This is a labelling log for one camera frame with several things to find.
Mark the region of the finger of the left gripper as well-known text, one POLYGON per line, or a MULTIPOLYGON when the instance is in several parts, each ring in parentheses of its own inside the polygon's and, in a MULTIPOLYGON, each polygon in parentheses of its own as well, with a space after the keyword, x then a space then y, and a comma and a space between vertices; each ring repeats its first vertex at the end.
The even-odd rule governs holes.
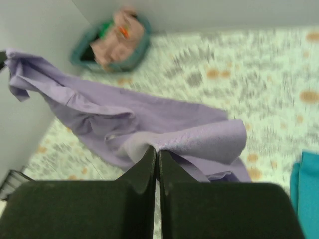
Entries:
POLYGON ((5 62, 7 60, 7 54, 5 51, 0 52, 0 71, 2 71, 5 67, 5 62))

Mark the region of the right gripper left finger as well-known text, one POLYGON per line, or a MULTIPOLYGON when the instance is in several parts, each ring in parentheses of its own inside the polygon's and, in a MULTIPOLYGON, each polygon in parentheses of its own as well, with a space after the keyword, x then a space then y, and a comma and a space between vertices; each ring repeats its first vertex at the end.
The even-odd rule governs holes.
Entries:
POLYGON ((3 239, 150 239, 156 152, 114 181, 30 181, 9 197, 3 239))

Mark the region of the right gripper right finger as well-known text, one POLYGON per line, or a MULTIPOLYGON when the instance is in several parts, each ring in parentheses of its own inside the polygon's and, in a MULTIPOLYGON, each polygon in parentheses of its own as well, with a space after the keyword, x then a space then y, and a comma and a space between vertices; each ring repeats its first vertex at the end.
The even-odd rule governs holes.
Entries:
POLYGON ((158 155, 165 239, 302 239, 288 195, 276 184, 196 181, 168 151, 158 155))

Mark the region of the purple t shirt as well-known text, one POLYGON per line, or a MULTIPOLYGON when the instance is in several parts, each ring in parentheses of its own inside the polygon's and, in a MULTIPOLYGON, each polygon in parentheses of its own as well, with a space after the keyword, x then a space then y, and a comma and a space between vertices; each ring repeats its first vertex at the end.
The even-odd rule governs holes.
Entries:
POLYGON ((240 155, 243 122, 205 104, 156 97, 64 74, 40 56, 7 49, 9 89, 19 101, 43 96, 60 122, 106 162, 130 169, 149 147, 168 150, 193 178, 250 181, 240 155))

